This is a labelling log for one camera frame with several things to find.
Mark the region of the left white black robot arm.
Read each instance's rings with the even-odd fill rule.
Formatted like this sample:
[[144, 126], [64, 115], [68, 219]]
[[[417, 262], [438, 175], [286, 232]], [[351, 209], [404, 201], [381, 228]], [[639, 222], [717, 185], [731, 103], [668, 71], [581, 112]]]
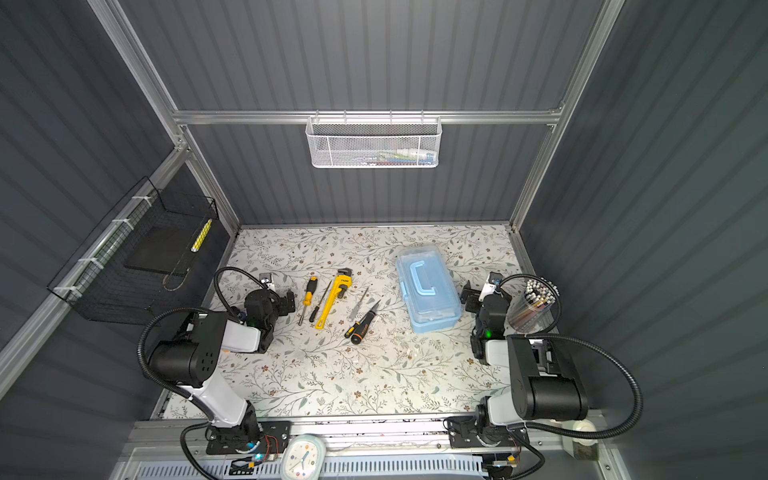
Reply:
[[[209, 453], [251, 453], [265, 434], [252, 403], [235, 393], [217, 370], [223, 351], [264, 354], [274, 339], [278, 318], [295, 311], [295, 296], [269, 289], [249, 293], [244, 308], [212, 311], [176, 308], [158, 315], [140, 337], [137, 356], [144, 375], [190, 401], [206, 418]], [[160, 321], [184, 313], [177, 333], [147, 353], [149, 331]]]

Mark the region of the light blue plastic tool box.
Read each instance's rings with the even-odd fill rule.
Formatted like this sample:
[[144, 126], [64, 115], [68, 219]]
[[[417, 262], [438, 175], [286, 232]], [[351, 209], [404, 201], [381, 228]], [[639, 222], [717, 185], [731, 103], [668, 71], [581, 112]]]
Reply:
[[437, 246], [401, 250], [395, 266], [413, 332], [425, 334], [454, 328], [463, 307]]

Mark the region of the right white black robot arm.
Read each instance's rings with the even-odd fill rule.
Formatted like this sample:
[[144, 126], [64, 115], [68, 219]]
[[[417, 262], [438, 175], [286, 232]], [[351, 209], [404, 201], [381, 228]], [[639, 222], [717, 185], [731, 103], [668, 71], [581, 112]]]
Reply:
[[[644, 398], [629, 369], [591, 342], [556, 333], [563, 307], [552, 282], [531, 274], [492, 273], [480, 289], [465, 284], [459, 298], [475, 316], [470, 336], [475, 360], [504, 368], [509, 375], [508, 389], [484, 397], [472, 416], [446, 420], [446, 429], [460, 445], [519, 445], [530, 429], [596, 441], [622, 435], [638, 424]], [[590, 406], [572, 347], [603, 357], [627, 382], [632, 407], [618, 425], [597, 431], [583, 427]]]

